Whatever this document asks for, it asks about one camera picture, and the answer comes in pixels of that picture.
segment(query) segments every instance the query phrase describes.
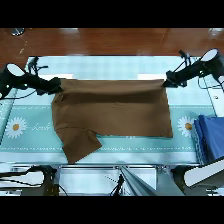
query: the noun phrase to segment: brown wooden surface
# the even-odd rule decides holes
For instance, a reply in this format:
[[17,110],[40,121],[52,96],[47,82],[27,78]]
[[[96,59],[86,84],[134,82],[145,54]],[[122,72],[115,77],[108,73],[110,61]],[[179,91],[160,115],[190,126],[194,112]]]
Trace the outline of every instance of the brown wooden surface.
[[35,55],[201,56],[214,47],[224,53],[223,28],[26,28],[21,36],[0,28],[0,67]]

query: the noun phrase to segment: folded blue fabric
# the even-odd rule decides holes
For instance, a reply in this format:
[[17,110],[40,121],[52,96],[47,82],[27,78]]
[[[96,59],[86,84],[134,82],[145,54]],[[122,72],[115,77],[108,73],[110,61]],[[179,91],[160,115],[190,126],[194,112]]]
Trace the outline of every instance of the folded blue fabric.
[[210,163],[224,156],[224,117],[199,115],[194,124],[199,137],[202,160]]

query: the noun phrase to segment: brown cloth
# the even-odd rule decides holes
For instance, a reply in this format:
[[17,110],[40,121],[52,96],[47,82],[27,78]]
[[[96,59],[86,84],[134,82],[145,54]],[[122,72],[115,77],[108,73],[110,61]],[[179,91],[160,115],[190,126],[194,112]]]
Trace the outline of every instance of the brown cloth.
[[96,134],[171,138],[163,80],[61,79],[52,102],[54,129],[68,163],[102,145]]

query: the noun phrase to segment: checkered tablecloth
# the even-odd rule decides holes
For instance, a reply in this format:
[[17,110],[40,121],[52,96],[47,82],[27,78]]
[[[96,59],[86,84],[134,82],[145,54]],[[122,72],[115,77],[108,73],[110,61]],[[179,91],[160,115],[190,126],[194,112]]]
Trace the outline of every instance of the checkered tablecloth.
[[[73,74],[74,78],[82,80],[137,80],[139,74],[165,74],[181,62],[180,57],[174,56],[49,56],[40,57],[38,65],[49,66],[40,70],[42,75]],[[31,91],[18,91],[17,96]],[[208,91],[198,88],[195,78],[188,81],[186,88],[167,89],[167,96],[174,133],[172,139],[98,136],[102,148],[78,163],[197,163],[194,135],[191,130],[186,130],[185,124],[191,123],[199,114],[215,115]],[[3,118],[8,120],[8,126],[20,121],[26,122],[27,128],[17,138],[12,138],[13,132],[8,129],[4,132],[0,162],[67,163],[62,143],[53,129],[52,98],[48,95],[30,96],[14,102],[10,115]]]

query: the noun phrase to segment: white flower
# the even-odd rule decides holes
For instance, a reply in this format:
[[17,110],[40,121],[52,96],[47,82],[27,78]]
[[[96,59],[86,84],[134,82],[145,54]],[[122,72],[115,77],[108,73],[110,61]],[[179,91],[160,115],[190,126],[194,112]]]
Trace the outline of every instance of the white flower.
[[14,119],[11,119],[10,122],[8,122],[5,131],[6,135],[8,135],[8,138],[17,138],[23,134],[23,131],[25,131],[26,128],[26,121],[22,118],[15,117]]
[[184,135],[185,137],[193,137],[193,133],[192,133],[192,125],[194,123],[194,118],[190,118],[190,117],[182,117],[181,119],[179,119],[178,121],[178,130],[182,132],[182,135]]

